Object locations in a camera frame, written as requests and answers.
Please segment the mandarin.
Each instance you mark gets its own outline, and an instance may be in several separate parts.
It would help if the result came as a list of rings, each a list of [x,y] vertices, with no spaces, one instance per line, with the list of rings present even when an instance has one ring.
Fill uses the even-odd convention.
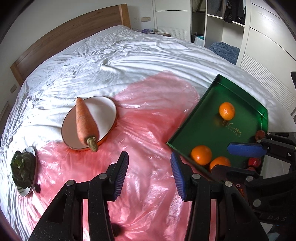
[[[220,156],[215,158],[209,165],[210,171],[212,171],[212,168],[215,167],[216,165],[222,165],[222,166],[231,166],[230,160],[227,157]]]

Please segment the red apple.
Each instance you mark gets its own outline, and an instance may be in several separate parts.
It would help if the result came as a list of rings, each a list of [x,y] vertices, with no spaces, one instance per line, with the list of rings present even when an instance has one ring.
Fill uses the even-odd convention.
[[[251,157],[248,159],[248,167],[258,168],[261,165],[261,158]]]
[[[255,133],[255,140],[258,141],[258,140],[261,140],[263,138],[265,138],[265,132],[263,130],[258,130]]]

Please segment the smooth orange fruit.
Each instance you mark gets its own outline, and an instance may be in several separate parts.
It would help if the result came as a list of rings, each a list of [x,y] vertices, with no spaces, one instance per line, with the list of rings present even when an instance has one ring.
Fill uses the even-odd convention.
[[[205,166],[211,162],[212,151],[205,145],[199,145],[191,150],[190,156],[197,164]]]

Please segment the large bumpy orange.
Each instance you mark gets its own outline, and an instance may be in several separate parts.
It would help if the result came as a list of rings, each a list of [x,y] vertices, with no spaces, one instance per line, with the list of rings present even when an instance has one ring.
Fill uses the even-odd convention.
[[[219,106],[219,114],[224,120],[230,121],[235,116],[235,108],[230,102],[223,102]]]

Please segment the green tray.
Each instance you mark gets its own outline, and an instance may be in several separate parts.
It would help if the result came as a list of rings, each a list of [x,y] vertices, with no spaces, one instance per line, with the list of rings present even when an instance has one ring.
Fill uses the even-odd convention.
[[[235,108],[235,116],[230,121],[219,114],[223,102],[230,102]],[[231,142],[253,143],[258,130],[268,130],[267,108],[219,74],[167,144],[204,176],[216,181],[207,165],[201,166],[191,158],[191,150],[205,145],[211,149],[213,158],[224,156],[232,167],[243,168],[247,158],[229,154],[227,146]]]

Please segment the small dark plum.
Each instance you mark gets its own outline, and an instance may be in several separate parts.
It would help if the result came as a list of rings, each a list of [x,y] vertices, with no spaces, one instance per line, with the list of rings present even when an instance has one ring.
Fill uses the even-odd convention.
[[[38,183],[34,184],[34,188],[33,189],[35,190],[35,192],[40,193],[40,191],[41,191],[40,184],[38,184]]]

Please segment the dark green leafy vegetable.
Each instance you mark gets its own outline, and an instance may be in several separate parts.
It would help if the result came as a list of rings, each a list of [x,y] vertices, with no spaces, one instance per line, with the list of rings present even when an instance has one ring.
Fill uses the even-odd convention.
[[[32,162],[31,154],[23,154],[20,151],[15,152],[11,160],[11,173],[15,185],[23,188],[30,185],[29,169]]]

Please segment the carrot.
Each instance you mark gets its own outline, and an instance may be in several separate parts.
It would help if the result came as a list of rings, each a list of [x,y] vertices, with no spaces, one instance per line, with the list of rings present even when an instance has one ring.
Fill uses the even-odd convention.
[[[99,130],[84,100],[80,97],[76,101],[76,131],[81,144],[87,145],[90,150],[97,152]]]

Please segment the blue blanket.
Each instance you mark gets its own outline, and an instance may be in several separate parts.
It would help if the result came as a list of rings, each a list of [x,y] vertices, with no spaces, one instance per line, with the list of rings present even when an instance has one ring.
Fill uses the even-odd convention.
[[[224,42],[215,42],[211,44],[208,49],[228,62],[236,65],[240,52],[239,48],[228,45]]]

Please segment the pink plastic sheet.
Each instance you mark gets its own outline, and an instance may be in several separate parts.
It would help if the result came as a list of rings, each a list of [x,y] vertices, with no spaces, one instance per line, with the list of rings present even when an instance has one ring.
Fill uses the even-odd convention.
[[[199,101],[189,82],[160,72],[128,85],[114,97],[118,118],[97,152],[74,151],[63,142],[38,148],[41,192],[20,199],[23,224],[32,232],[65,184],[89,181],[129,154],[121,195],[108,203],[117,240],[183,240],[191,204],[178,196],[167,141]]]

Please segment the white wardrobe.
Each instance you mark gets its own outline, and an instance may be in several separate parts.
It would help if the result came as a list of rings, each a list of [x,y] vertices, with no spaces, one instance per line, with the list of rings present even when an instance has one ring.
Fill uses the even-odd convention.
[[[226,22],[226,1],[153,1],[156,29],[202,46],[223,42],[240,49],[236,65],[255,77],[295,116],[295,39],[265,1],[239,1],[241,18]]]

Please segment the white paper bag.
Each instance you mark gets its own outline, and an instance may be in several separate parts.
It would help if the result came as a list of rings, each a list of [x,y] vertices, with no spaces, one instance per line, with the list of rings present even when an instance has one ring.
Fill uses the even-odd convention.
[[[204,36],[195,36],[194,44],[197,46],[204,46]]]

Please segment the orange rimmed white plate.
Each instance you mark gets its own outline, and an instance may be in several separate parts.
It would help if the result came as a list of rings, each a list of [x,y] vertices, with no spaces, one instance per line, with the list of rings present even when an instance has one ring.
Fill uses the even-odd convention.
[[[97,145],[101,145],[115,127],[117,119],[116,105],[112,99],[105,96],[93,96],[84,100],[99,130]],[[72,107],[64,118],[61,135],[63,142],[70,149],[86,151],[88,146],[79,141],[76,131],[76,107]]]

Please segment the hanging dark clothes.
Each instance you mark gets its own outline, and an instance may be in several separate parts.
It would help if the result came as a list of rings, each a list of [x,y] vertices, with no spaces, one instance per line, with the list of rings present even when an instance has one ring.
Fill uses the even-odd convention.
[[[227,23],[244,25],[246,19],[246,1],[244,0],[209,0],[207,13],[221,17]]]

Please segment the wooden nightstand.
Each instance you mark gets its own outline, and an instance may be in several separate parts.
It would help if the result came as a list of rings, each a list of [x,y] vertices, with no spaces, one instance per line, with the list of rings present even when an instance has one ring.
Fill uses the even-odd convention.
[[[169,33],[163,33],[163,32],[154,32],[156,35],[165,36],[165,37],[171,37],[171,34]]]

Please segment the white bed sheet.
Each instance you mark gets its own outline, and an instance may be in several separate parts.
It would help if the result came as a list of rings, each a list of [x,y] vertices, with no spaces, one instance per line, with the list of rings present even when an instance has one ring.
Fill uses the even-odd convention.
[[[189,82],[199,95],[220,74],[249,92],[268,110],[271,131],[295,130],[288,111],[246,71],[212,51],[176,38],[142,34],[124,26],[83,39],[42,63],[27,78],[1,137],[1,210],[17,238],[32,232],[23,224],[21,197],[11,173],[16,151],[63,142],[61,126],[76,97],[114,97],[128,85],[160,72]]]

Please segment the wooden headboard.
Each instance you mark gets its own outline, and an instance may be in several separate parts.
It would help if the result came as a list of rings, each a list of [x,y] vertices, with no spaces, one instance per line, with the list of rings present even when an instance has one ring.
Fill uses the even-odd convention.
[[[114,26],[131,27],[127,4],[97,9],[59,25],[34,42],[12,64],[17,83],[22,86],[40,64],[70,45]]]

